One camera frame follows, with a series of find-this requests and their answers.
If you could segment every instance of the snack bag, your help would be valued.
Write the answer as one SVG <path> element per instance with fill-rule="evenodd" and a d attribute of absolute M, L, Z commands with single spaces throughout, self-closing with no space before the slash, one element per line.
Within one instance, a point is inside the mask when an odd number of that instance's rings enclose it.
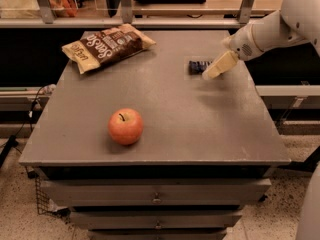
<path fill-rule="evenodd" d="M 80 74 L 83 74 L 102 65 L 123 60 L 154 44 L 155 41 L 130 24 L 123 24 L 64 45 L 62 51 L 78 63 Z"/>

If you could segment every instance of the tabletop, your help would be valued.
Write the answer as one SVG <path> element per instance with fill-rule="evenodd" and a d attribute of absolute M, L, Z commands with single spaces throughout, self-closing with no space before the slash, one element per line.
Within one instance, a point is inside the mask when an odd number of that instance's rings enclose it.
<path fill-rule="evenodd" d="M 206 81 L 190 60 L 213 60 L 227 31 L 144 31 L 157 44 L 79 74 L 69 61 L 20 159 L 30 166 L 280 165 L 290 160 L 243 62 Z M 141 139 L 114 143 L 107 123 L 130 107 Z"/>

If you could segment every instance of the drawer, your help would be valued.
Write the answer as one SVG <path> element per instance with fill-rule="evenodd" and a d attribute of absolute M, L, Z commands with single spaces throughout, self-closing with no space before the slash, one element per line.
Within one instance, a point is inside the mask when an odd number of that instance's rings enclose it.
<path fill-rule="evenodd" d="M 121 179 L 42 181 L 60 206 L 245 205 L 256 203 L 269 179 Z"/>
<path fill-rule="evenodd" d="M 110 230 L 89 231 L 91 240 L 222 240 L 226 230 Z"/>
<path fill-rule="evenodd" d="M 70 219 L 84 229 L 188 229 L 233 227 L 241 211 L 229 210 L 129 210 L 72 212 Z"/>

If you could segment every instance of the gray table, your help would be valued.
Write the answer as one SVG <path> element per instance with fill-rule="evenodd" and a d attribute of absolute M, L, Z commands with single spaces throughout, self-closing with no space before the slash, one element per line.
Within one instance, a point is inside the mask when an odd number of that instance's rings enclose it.
<path fill-rule="evenodd" d="M 168 204 L 171 208 L 181 204 L 241 207 L 257 201 L 270 186 L 267 179 L 270 169 L 290 160 L 245 64 L 239 63 L 212 81 L 204 81 L 201 75 L 191 75 L 188 70 L 190 60 L 213 60 L 218 56 L 224 50 L 220 41 L 228 33 L 145 33 L 157 45 L 119 63 L 84 75 L 79 74 L 75 63 L 68 63 L 20 163 L 42 172 L 42 187 L 49 196 L 60 205 L 73 208 L 119 207 L 128 203 L 141 208 L 149 205 L 145 199 L 150 194 L 144 197 L 140 194 L 149 190 L 154 193 L 150 197 L 153 205 Z M 114 143 L 107 133 L 109 117 L 122 107 L 138 110 L 145 124 L 142 138 L 129 147 Z M 171 187 L 177 185 L 179 190 L 173 191 Z M 124 186 L 128 187 L 127 192 L 123 192 Z M 141 192 L 135 192 L 132 186 L 140 187 Z M 210 186 L 220 189 L 220 194 L 211 193 Z M 161 202 L 157 203 L 161 189 L 168 191 L 168 200 L 162 194 Z M 169 198 L 173 192 L 185 193 L 189 189 L 194 190 L 190 197 Z M 206 193 L 199 197 L 201 189 L 206 189 Z M 239 194 L 241 191 L 255 194 L 243 196 Z M 80 200 L 83 192 L 90 197 L 83 196 Z M 119 200 L 116 197 L 111 200 L 110 193 L 115 192 Z M 124 193 L 129 193 L 132 203 Z M 80 209 L 74 213 L 79 225 L 115 229 L 97 222 L 97 217 L 110 218 L 114 214 L 81 212 Z M 218 216 L 214 215 L 216 211 L 212 212 L 210 216 Z M 89 227 L 83 216 L 93 219 L 96 227 L 92 226 L 94 223 L 89 223 Z M 126 239 L 119 235 L 107 237 Z"/>

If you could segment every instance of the apple stem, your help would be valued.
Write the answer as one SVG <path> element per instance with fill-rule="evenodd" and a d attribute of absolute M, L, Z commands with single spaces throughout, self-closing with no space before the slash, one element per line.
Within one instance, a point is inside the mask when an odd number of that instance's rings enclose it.
<path fill-rule="evenodd" d="M 121 116 L 122 121 L 126 121 L 126 120 L 124 119 L 123 115 L 119 114 L 119 116 Z"/>

